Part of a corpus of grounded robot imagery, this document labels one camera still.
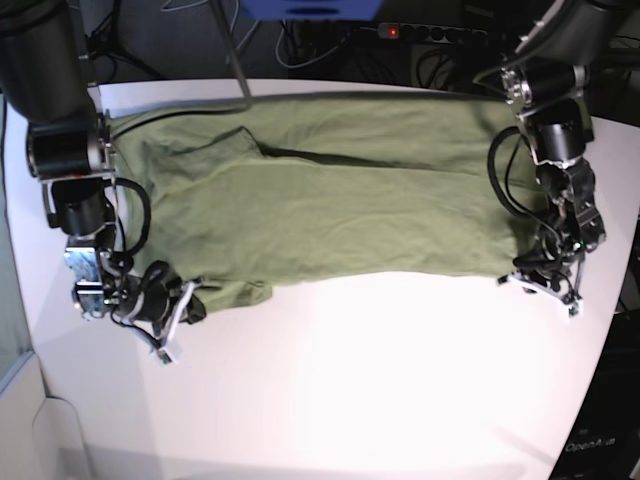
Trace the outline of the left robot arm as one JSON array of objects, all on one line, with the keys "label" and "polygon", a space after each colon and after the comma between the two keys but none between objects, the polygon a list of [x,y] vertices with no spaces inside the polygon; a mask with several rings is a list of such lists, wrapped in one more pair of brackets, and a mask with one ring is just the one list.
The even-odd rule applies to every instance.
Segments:
[{"label": "left robot arm", "polygon": [[[499,76],[516,120],[494,137],[488,151],[494,193],[514,217],[538,225],[530,250],[516,257],[513,272],[498,282],[546,294],[563,304],[569,317],[582,310],[586,257],[606,239],[596,176],[585,157],[594,128],[584,94],[593,67],[606,58],[610,41],[638,7],[636,1],[542,1],[524,18],[512,51],[473,79],[488,86]],[[517,201],[509,179],[497,176],[497,151],[510,137],[531,155],[547,202],[542,212]]]}]

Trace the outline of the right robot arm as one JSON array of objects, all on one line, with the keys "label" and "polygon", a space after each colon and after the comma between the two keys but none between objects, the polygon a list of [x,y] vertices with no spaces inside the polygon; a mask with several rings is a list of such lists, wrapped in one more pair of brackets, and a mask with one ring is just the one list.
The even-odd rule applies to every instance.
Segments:
[{"label": "right robot arm", "polygon": [[182,280],[164,261],[141,276],[132,272],[149,238],[151,201],[116,173],[67,2],[2,2],[1,91],[28,122],[27,165],[41,184],[48,225],[68,237],[75,307],[87,320],[108,317],[132,330],[161,363],[177,362],[178,325],[206,316],[194,296],[203,282]]}]

